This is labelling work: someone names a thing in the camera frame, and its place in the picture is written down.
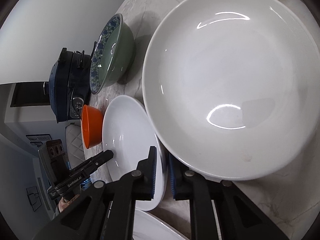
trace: white wall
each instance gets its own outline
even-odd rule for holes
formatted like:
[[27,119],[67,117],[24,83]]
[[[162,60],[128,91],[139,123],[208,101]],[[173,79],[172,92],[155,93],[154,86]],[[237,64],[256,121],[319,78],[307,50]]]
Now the white wall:
[[[47,193],[47,189],[50,187],[50,185],[49,185],[47,175],[45,174],[44,168],[42,166],[41,160],[39,158],[33,158],[33,168],[35,171],[36,179],[40,178],[40,180],[41,180],[42,189],[44,191],[44,197],[46,198],[47,203],[49,205],[49,209],[46,206],[45,210],[46,210],[49,218],[52,219],[57,205],[55,204],[55,202],[53,200],[50,199],[50,197]],[[41,185],[39,184],[38,180],[37,180],[37,185],[40,189]]]
[[0,141],[27,156],[38,156],[37,149],[32,148],[4,123],[11,88],[12,84],[0,85]]
[[[66,127],[71,122],[80,125],[80,121],[70,120],[57,123],[56,116],[50,106],[10,107],[14,87],[14,85],[11,87],[9,93],[4,119],[5,125],[26,144],[30,145],[30,141],[26,137],[27,134],[50,134],[52,140],[61,139],[64,148],[67,149],[65,136]],[[36,146],[31,147],[36,151],[38,150]]]
[[0,30],[0,84],[47,81],[63,47],[91,54],[124,0],[19,0]]
[[50,221],[44,203],[33,212],[28,201],[26,188],[37,185],[33,158],[0,142],[0,178],[0,212],[19,240],[31,240]]

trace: plate rim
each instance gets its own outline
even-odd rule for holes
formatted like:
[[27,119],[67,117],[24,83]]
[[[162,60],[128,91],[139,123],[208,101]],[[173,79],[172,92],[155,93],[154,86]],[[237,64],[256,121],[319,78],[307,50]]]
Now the plate rim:
[[146,211],[143,211],[143,210],[140,210],[139,208],[135,208],[135,212],[138,212],[139,215],[147,218],[149,221],[151,220],[156,220],[157,223],[159,223],[159,226],[165,226],[166,228],[168,228],[171,232],[175,233],[176,235],[179,235],[181,236],[183,239],[185,240],[189,240],[186,236],[184,236],[181,232],[179,232],[177,229],[173,228],[172,226],[170,226],[168,223],[164,222],[162,219],[156,217],[155,215],[149,213],[149,212],[146,212]]
[[[186,161],[184,161],[181,157],[179,157],[179,155],[170,147],[170,145],[164,140],[164,138],[162,137],[162,135],[159,133],[159,130],[157,129],[157,127],[155,126],[155,122],[152,118],[152,115],[150,114],[149,111],[149,107],[148,107],[148,103],[146,100],[146,87],[145,87],[145,82],[146,82],[146,58],[148,57],[149,53],[150,53],[150,47],[154,42],[155,36],[157,35],[157,33],[159,32],[159,29],[162,27],[162,25],[164,25],[164,22],[167,20],[167,18],[173,14],[173,12],[183,3],[187,2],[189,0],[183,0],[182,2],[180,2],[178,5],[176,5],[172,10],[170,10],[170,12],[163,18],[163,20],[160,22],[160,24],[158,25],[158,27],[156,28],[155,32],[153,33],[151,40],[148,44],[148,48],[146,51],[146,55],[144,57],[144,61],[143,61],[143,67],[142,67],[142,95],[143,95],[143,101],[144,101],[144,106],[147,112],[147,115],[151,121],[151,124],[153,126],[154,131],[156,132],[156,135],[158,136],[158,138],[160,139],[160,141],[163,143],[163,145],[168,149],[168,151],[175,157],[177,158],[179,161],[181,161],[183,164],[185,164],[186,166],[188,166],[190,169],[203,174],[205,176],[208,176],[210,179],[227,179],[227,180],[251,180],[251,179],[257,179],[257,178],[261,178],[264,177],[266,175],[272,174],[275,171],[278,171],[279,169],[285,167],[286,165],[288,165],[292,160],[294,160],[300,153],[300,151],[298,151],[295,155],[293,155],[291,158],[289,158],[287,160],[286,163],[284,163],[281,166],[278,166],[276,168],[273,168],[271,170],[269,170],[268,172],[263,172],[260,173],[259,175],[250,175],[250,176],[242,176],[242,177],[224,177],[224,176],[220,176],[220,175],[214,175],[211,174],[207,171],[202,171],[196,167],[194,167],[193,165],[187,163]],[[301,28],[303,29],[303,31],[305,32],[306,36],[309,38],[312,46],[314,47],[318,60],[320,62],[320,51],[319,48],[316,44],[316,42],[314,41],[311,33],[309,32],[309,30],[307,29],[307,27],[304,25],[304,23],[300,20],[300,18],[292,11],[290,10],[286,5],[284,5],[283,3],[281,3],[279,0],[273,0],[274,2],[276,2],[277,4],[279,4],[281,7],[283,7],[293,18],[295,21],[298,22],[298,24],[301,26]],[[308,138],[312,136],[312,134],[314,134],[314,131],[316,130],[316,127],[318,126],[318,124],[320,123],[320,118],[318,118],[318,122],[313,126],[313,129],[311,130],[310,134],[308,135]]]
[[[108,105],[108,107],[110,106],[110,104],[114,101],[114,100],[129,100],[131,101],[132,103],[136,104],[138,107],[139,107],[139,111],[141,110],[146,119],[149,121],[149,124],[151,126],[151,128],[153,129],[154,131],[154,127],[153,125],[151,124],[151,121],[150,121],[150,118],[149,116],[147,115],[147,112],[145,110],[145,107],[143,106],[143,104],[138,101],[136,98],[134,97],[131,97],[131,96],[128,96],[128,95],[119,95],[117,97],[115,97]],[[106,115],[107,115],[107,111],[108,111],[108,107],[106,109],[106,112],[104,114],[104,117],[103,117],[103,122],[102,122],[102,147],[104,148],[104,143],[103,143],[103,128],[105,127],[105,120],[106,120]],[[156,208],[159,203],[162,201],[162,199],[164,198],[164,194],[165,194],[165,189],[166,189],[166,184],[167,184],[167,177],[168,177],[168,169],[167,169],[167,161],[166,161],[166,157],[165,157],[165,149],[162,148],[161,146],[161,142],[159,141],[159,138],[156,134],[156,132],[154,131],[154,135],[156,137],[156,141],[157,141],[157,151],[159,152],[159,155],[160,155],[160,160],[161,160],[161,168],[162,168],[162,179],[163,179],[163,183],[162,183],[162,188],[161,188],[161,191],[162,191],[162,196],[159,200],[159,202],[154,202],[156,205],[154,207],[152,207],[151,209],[146,209],[146,210],[142,210],[141,211],[150,211],[154,208]]]

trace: white plate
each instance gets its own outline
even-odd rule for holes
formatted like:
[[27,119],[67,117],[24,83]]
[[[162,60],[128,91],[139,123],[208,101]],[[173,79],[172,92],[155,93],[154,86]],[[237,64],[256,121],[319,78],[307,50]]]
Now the white plate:
[[210,177],[254,179],[287,165],[313,135],[320,55],[277,0],[184,0],[150,41],[142,85],[174,156]]
[[112,150],[107,162],[113,181],[137,168],[140,160],[148,158],[150,146],[157,148],[156,189],[153,200],[137,201],[136,208],[152,210],[162,200],[167,182],[166,159],[143,105],[129,96],[111,101],[103,119],[103,150]]
[[188,240],[167,223],[137,208],[132,236],[134,240]]

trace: plastic bowl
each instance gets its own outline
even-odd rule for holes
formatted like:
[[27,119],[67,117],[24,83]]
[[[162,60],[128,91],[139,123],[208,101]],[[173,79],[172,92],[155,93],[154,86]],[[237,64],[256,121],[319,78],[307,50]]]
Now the plastic bowl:
[[87,149],[102,142],[103,115],[99,109],[84,105],[82,109],[82,135]]

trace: human hand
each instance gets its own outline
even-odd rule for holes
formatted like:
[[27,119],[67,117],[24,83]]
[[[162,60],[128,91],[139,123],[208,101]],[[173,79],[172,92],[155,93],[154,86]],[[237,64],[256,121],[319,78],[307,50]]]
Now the human hand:
[[65,200],[65,199],[62,197],[62,198],[60,199],[60,201],[59,201],[59,204],[58,204],[58,208],[59,208],[60,213],[61,213],[62,211],[64,211],[64,210],[66,209],[66,207],[70,206],[70,204],[72,204],[73,201],[75,201],[76,198],[79,197],[79,196],[80,196],[80,194],[75,195],[70,201]]

